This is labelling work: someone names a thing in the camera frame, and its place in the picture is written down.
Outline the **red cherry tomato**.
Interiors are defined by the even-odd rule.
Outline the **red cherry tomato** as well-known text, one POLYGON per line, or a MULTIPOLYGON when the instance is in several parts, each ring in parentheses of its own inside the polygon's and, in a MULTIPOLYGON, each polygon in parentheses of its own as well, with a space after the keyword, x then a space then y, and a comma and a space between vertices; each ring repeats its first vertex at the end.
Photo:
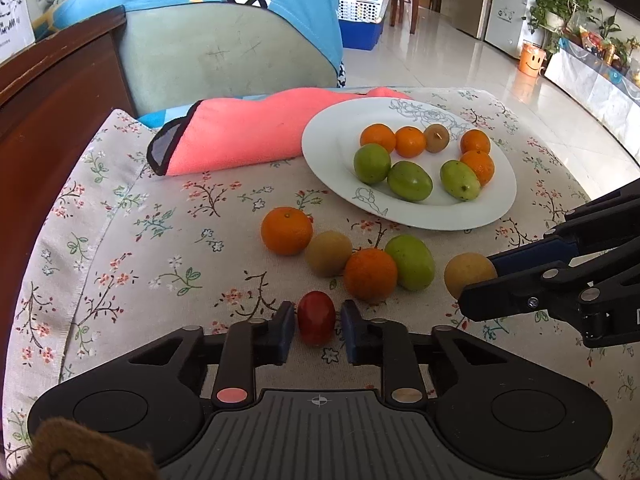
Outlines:
POLYGON ((304 344, 325 346, 334 335, 336 311, 332 299, 325 293, 307 292, 297 306, 299 337, 304 344))

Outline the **large orange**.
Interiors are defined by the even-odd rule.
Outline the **large orange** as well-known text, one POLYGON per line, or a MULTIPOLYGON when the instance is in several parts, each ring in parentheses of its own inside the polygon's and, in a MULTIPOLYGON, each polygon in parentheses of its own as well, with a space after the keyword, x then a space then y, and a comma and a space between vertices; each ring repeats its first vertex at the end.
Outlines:
POLYGON ((350 296, 366 304, 385 301, 397 286, 394 259, 378 248, 361 249, 348 259, 343 281, 350 296))

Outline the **brown kiwi fruit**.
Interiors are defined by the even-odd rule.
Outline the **brown kiwi fruit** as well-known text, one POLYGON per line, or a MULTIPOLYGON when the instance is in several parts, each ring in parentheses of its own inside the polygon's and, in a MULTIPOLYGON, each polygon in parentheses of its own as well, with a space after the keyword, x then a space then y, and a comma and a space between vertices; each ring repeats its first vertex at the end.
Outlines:
POLYGON ((460 298, 465 286, 490 281, 497 276, 494 264, 477 252, 454 256, 444 271, 446 289, 455 300, 460 298))

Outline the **brown kiwi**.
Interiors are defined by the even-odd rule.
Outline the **brown kiwi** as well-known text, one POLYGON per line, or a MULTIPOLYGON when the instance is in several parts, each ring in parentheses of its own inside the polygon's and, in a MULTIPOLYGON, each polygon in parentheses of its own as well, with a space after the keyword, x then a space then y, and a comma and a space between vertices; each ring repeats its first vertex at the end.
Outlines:
POLYGON ((352 255, 352 242, 343 233, 326 231, 316 235, 305 249, 305 260, 314 275, 340 275, 352 255))
POLYGON ((430 153, 440 153, 449 144, 449 130, 442 124, 431 124, 424 130, 425 149, 430 153))

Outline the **green jujube bottom spotted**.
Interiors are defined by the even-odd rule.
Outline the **green jujube bottom spotted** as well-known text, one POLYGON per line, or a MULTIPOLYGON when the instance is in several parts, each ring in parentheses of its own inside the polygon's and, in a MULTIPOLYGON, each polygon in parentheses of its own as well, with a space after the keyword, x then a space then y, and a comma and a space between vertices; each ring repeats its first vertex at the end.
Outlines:
POLYGON ((440 182, 451 196, 462 202, 475 200, 480 195, 480 180, 474 171, 460 160, 448 160, 439 170, 440 182))

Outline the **small orange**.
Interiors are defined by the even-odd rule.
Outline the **small orange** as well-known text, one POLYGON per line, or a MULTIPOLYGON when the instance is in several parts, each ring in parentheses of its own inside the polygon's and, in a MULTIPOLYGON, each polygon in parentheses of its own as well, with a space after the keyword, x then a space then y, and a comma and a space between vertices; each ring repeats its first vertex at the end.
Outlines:
POLYGON ((460 138, 460 150, 464 154, 470 151, 478 151, 489 154, 491 143, 489 136, 482 130, 471 129, 460 138))

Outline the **floral tablecloth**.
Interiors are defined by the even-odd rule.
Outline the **floral tablecloth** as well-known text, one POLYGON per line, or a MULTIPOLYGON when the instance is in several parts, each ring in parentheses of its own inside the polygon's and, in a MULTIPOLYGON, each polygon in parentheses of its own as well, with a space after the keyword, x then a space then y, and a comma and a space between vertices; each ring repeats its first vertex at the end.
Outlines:
POLYGON ((282 300, 347 297, 341 278, 318 278, 302 256, 262 244, 274 207, 303 211, 314 232, 346 235, 356 250, 383 249, 409 233, 431 249, 436 276, 424 292, 395 290, 363 316, 425 333, 452 325, 593 388, 608 402, 614 431, 599 464, 607 479, 639 479, 639 344, 587 349, 544 311, 474 323, 442 282, 462 252, 485 256, 538 240, 588 202, 578 181, 513 105, 468 89, 413 89, 408 96, 488 133, 510 160, 518 194, 495 223, 463 232, 410 230, 333 194, 302 158, 160 178, 144 151, 155 131, 114 110, 58 193, 18 294, 4 382, 2 429, 9 471, 30 448, 27 415, 59 382, 183 325, 219 334, 243 318, 271 318, 282 300))

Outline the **orange smiley bucket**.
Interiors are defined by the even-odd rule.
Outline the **orange smiley bucket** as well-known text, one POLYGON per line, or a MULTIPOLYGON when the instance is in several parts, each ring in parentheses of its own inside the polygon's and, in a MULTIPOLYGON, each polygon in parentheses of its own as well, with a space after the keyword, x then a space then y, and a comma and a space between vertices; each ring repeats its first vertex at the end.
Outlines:
POLYGON ((540 74, 547 52, 534 44, 524 42, 518 69, 526 76, 537 78, 540 74))

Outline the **pink towel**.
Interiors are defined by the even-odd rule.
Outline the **pink towel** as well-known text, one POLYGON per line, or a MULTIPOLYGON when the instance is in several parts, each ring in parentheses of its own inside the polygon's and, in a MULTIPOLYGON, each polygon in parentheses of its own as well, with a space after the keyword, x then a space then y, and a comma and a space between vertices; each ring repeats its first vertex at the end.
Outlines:
POLYGON ((405 97, 385 87, 364 93, 296 88, 258 100, 198 101, 155 133, 146 160, 154 174, 175 177, 295 158, 306 125, 322 110, 356 99, 405 97))

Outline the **brown plush sleeve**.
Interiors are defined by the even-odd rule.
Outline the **brown plush sleeve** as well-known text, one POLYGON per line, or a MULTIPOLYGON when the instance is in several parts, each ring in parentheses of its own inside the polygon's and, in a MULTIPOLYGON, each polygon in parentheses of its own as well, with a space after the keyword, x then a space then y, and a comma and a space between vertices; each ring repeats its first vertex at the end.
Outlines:
POLYGON ((43 422, 12 479, 159 479, 148 451, 55 417, 43 422))

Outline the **white refrigerator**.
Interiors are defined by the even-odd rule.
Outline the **white refrigerator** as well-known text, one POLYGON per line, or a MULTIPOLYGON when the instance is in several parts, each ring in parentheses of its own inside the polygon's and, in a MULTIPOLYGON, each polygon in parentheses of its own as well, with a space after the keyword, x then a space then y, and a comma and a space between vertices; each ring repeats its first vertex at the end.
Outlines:
POLYGON ((539 47, 544 34, 529 26, 530 9, 535 3, 536 0, 491 0, 484 40, 517 60, 524 44, 539 47))

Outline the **potted green plant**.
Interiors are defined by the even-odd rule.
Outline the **potted green plant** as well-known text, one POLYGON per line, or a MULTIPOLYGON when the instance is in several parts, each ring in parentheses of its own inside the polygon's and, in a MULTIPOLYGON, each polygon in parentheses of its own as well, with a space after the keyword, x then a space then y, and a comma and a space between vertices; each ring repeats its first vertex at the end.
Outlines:
POLYGON ((542 30, 542 48, 552 55, 558 50, 565 26, 576 12, 589 13, 592 0, 536 0, 529 9, 528 27, 542 30))

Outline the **green sofa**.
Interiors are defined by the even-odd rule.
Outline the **green sofa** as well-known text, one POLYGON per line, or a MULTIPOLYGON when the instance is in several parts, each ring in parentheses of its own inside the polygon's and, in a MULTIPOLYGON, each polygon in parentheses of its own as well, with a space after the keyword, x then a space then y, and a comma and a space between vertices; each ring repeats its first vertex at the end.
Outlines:
POLYGON ((337 87, 331 63, 279 15, 231 3, 127 11, 117 49, 136 111, 215 96, 337 87))

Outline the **white plastic basket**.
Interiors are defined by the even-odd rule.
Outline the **white plastic basket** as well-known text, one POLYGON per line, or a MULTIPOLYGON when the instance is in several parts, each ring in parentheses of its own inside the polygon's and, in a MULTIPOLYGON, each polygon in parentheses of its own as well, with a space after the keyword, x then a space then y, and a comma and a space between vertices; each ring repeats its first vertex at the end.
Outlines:
POLYGON ((390 0, 338 0, 337 17, 355 23, 381 23, 390 0))

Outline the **white milk carton box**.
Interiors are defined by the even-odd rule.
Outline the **white milk carton box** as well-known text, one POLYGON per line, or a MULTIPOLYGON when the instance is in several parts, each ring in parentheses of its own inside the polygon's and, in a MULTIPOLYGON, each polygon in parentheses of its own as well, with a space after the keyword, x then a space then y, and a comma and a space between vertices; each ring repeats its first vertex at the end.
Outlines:
POLYGON ((0 2, 0 63, 35 42, 26 0, 0 2))

